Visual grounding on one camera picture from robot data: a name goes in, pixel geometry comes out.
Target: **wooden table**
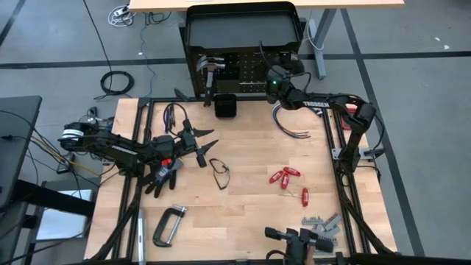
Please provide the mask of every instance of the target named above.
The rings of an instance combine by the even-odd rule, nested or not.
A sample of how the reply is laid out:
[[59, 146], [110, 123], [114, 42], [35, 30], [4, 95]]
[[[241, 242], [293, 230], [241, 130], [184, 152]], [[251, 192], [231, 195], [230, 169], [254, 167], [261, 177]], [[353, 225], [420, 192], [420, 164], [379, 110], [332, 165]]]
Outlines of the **wooden table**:
[[[199, 4], [235, 4], [283, 0], [131, 0], [132, 12], [186, 11], [190, 6]], [[404, 0], [291, 0], [299, 8], [343, 8], [343, 7], [399, 7]]]
[[[137, 99], [119, 100], [113, 133], [132, 137], [137, 103]], [[196, 156], [192, 154], [183, 158], [185, 165], [177, 173], [177, 185], [173, 191], [166, 185], [158, 199], [151, 194], [143, 194], [141, 207], [146, 215], [147, 261], [263, 259], [268, 251], [284, 251], [285, 248], [284, 241], [264, 236], [266, 226], [282, 231], [287, 227], [299, 229], [304, 216], [327, 219], [334, 213], [341, 213], [322, 119], [307, 109], [281, 110], [278, 115], [283, 125], [291, 130], [307, 130], [311, 134], [309, 139], [297, 140], [289, 138], [275, 126], [270, 119], [272, 105], [267, 102], [237, 104], [235, 119], [220, 120], [214, 116], [212, 108], [204, 108], [201, 102], [182, 103], [194, 127], [215, 129], [210, 135], [199, 138], [198, 142], [201, 145], [219, 139], [206, 159], [218, 158], [229, 166], [230, 184], [220, 191], [213, 179], [212, 168], [209, 165], [199, 168]], [[154, 106], [153, 136], [163, 133], [162, 112], [165, 106], [166, 103]], [[183, 113], [178, 107], [175, 110], [179, 125], [176, 130], [179, 130]], [[141, 119], [141, 132], [145, 113]], [[366, 146], [365, 138], [361, 145]], [[284, 166], [302, 172], [301, 177], [290, 179], [288, 190], [299, 194], [301, 187], [308, 188], [308, 207], [304, 208], [299, 198], [280, 196], [283, 191], [279, 183], [269, 184], [270, 176]], [[109, 172], [103, 179], [114, 173]], [[375, 171], [358, 168], [355, 179], [366, 222], [387, 247], [395, 250]], [[98, 251], [115, 227], [123, 183], [124, 177], [117, 176], [99, 189], [86, 258]], [[152, 243], [152, 235], [162, 213], [173, 204], [187, 206], [189, 210], [173, 239], [173, 247], [158, 248]], [[343, 224], [340, 228], [341, 232], [336, 236], [339, 246], [335, 251], [348, 256]], [[355, 225], [353, 230], [357, 249], [360, 249]], [[125, 256], [127, 237], [128, 230], [125, 230], [121, 257]]]

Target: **gray floor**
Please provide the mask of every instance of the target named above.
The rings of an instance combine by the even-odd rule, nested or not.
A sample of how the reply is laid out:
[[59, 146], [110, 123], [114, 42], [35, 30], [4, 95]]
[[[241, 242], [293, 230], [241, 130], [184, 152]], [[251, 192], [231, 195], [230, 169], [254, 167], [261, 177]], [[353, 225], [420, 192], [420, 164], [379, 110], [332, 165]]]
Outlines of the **gray floor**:
[[[4, 0], [0, 28], [7, 23], [18, 0]], [[88, 1], [111, 60], [142, 59], [139, 55], [143, 26], [141, 15], [124, 29], [107, 24], [107, 14], [124, 0]], [[321, 10], [314, 10], [319, 19]], [[404, 8], [351, 9], [350, 18], [363, 53], [443, 52], [471, 50], [471, 1], [415, 0]], [[302, 17], [309, 10], [300, 10]], [[149, 58], [184, 57], [177, 32], [178, 15], [150, 26], [144, 32]], [[309, 53], [307, 42], [301, 54]], [[325, 42], [327, 54], [351, 54], [352, 48], [340, 14]], [[83, 3], [79, 0], [26, 0], [7, 38], [0, 46], [1, 63], [43, 63], [103, 60], [101, 47]], [[305, 61], [313, 70], [313, 61]], [[471, 58], [367, 60], [366, 66], [389, 132], [400, 173], [406, 187], [420, 238], [428, 256], [471, 258], [471, 213], [468, 211], [471, 179], [470, 144], [466, 140], [471, 121]], [[151, 66], [157, 73], [152, 96], [172, 96], [173, 88], [191, 92], [186, 65]], [[354, 60], [326, 61], [327, 78], [313, 80], [310, 91], [356, 93], [366, 98]], [[151, 74], [145, 66], [114, 67], [134, 76], [131, 96], [149, 91]], [[0, 96], [40, 95], [43, 104], [38, 130], [54, 141], [65, 123], [75, 121], [92, 106], [101, 117], [113, 115], [118, 97], [94, 101], [102, 94], [99, 80], [106, 67], [0, 70]], [[113, 86], [124, 80], [113, 79]], [[370, 143], [378, 140], [375, 127]], [[32, 148], [35, 158], [55, 167], [52, 160]], [[79, 157], [95, 170], [100, 165]], [[381, 188], [399, 251], [411, 254], [402, 214], [385, 158]], [[41, 180], [62, 180], [40, 167]], [[21, 178], [35, 181], [30, 160], [25, 160]], [[79, 261], [85, 240], [77, 239], [34, 256], [34, 264]], [[23, 247], [18, 247], [18, 255]]]

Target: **black glove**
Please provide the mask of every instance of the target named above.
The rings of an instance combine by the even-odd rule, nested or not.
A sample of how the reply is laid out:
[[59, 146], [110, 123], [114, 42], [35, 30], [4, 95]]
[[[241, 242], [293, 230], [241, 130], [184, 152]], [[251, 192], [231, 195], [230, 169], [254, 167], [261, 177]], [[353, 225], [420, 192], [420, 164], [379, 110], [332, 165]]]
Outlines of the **black glove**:
[[151, 172], [143, 179], [141, 186], [149, 185], [144, 191], [150, 194], [154, 190], [154, 198], [158, 198], [163, 184], [170, 180], [169, 187], [171, 190], [175, 188], [177, 182], [177, 169], [183, 166], [180, 159], [165, 160], [159, 166], [151, 166]]

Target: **safety glasses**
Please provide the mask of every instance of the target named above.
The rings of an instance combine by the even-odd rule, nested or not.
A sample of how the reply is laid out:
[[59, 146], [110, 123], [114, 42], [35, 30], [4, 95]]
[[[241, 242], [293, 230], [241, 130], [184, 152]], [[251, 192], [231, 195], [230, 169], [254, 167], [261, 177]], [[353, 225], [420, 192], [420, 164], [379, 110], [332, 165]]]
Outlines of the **safety glasses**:
[[216, 181], [219, 190], [222, 191], [229, 186], [230, 170], [226, 164], [219, 159], [211, 158], [209, 163], [213, 167], [214, 180]]

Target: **pegboard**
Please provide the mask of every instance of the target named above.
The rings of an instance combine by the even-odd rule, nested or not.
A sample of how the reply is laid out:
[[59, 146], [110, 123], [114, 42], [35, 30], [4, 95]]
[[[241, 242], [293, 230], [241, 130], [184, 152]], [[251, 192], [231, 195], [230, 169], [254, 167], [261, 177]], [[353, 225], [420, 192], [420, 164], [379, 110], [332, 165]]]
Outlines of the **pegboard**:
[[[264, 93], [266, 90], [266, 72], [268, 67], [260, 52], [212, 54], [223, 57], [225, 69], [218, 69], [214, 75], [214, 93]], [[270, 64], [289, 63], [290, 52], [264, 52]], [[203, 54], [194, 56], [196, 62]], [[196, 72], [198, 92], [205, 92], [207, 70]]]

